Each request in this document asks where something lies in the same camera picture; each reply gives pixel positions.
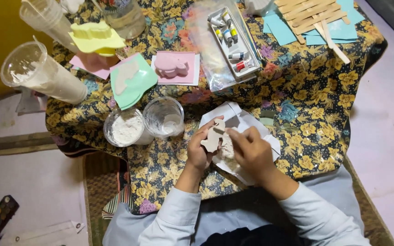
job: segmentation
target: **table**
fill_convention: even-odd
[[[150,64],[151,56],[158,49],[194,50],[185,28],[192,16],[191,3],[189,0],[140,2],[148,27],[141,36],[127,42],[129,46],[124,52],[128,56],[140,52]],[[238,7],[243,9],[244,4],[238,3]],[[98,9],[86,1],[79,13],[68,18],[83,24],[98,22],[101,16]],[[351,63],[345,65],[323,45],[302,46],[293,42],[279,46],[271,34],[262,33],[262,18],[245,16],[245,20],[267,60],[257,79],[211,93],[200,69],[198,87],[157,85],[136,104],[142,110],[153,98],[164,95],[177,98],[186,113],[182,136],[167,141],[156,138],[146,146],[112,146],[102,131],[105,118],[116,107],[110,83],[75,70],[71,72],[88,86],[89,95],[74,106],[50,98],[46,117],[48,130],[67,154],[74,156],[100,150],[128,160],[134,214],[161,207],[182,172],[187,159],[187,142],[197,130],[201,116],[224,101],[237,102],[256,118],[262,110],[277,111],[277,126],[268,128],[281,142],[282,156],[276,166],[286,175],[297,179],[335,170],[342,164],[349,146],[348,116],[360,78],[381,57],[387,42],[366,18],[356,25],[357,42],[339,45],[351,59]],[[68,61],[73,54],[67,49],[56,44],[52,55],[61,65],[71,67]],[[209,199],[244,188],[235,177],[211,165],[199,191],[202,199]]]

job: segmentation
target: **paint tube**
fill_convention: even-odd
[[[222,42],[222,41],[223,41],[223,34],[222,34],[222,31],[221,31],[220,29],[217,29],[217,30],[215,31],[215,34],[217,34],[218,39],[220,40],[220,42]]]
[[[240,53],[233,53],[232,55],[228,56],[229,59],[233,60],[245,60],[249,58],[249,52],[240,52]]]
[[[222,28],[224,27],[224,23],[222,23],[221,21],[215,19],[214,17],[208,16],[207,20],[209,21],[209,23],[211,23],[212,25],[215,25],[218,28]]]
[[[227,26],[230,27],[230,24],[232,24],[232,19],[230,18],[229,12],[227,12],[227,10],[225,10],[225,12],[222,14],[222,17]]]
[[[223,36],[226,39],[226,42],[231,43],[232,42],[232,35],[230,35],[230,30],[225,27],[225,30],[223,31]]]
[[[238,41],[238,33],[236,32],[235,26],[231,24],[229,26],[230,35],[232,35],[233,42],[236,43]]]
[[[239,72],[246,66],[253,67],[253,65],[253,61],[249,59],[238,62],[237,64],[233,65],[233,68]]]

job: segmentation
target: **yellow silicone mold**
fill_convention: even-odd
[[[115,49],[126,46],[121,37],[105,21],[100,23],[72,24],[69,32],[72,40],[83,53],[98,53],[101,56],[114,56]]]

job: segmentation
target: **left hand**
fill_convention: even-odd
[[[215,124],[215,119],[222,120],[224,119],[224,116],[215,117],[194,133],[191,141],[188,144],[188,160],[185,167],[190,166],[203,173],[203,171],[211,164],[212,157],[216,154],[216,152],[207,153],[200,142],[207,138],[209,128]]]

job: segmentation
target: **light blue sleeve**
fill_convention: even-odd
[[[301,182],[297,191],[279,204],[298,228],[298,235],[309,239],[313,246],[370,245],[353,217],[346,216]]]
[[[155,220],[139,235],[139,245],[188,246],[195,232],[200,202],[201,194],[187,193],[173,187]]]

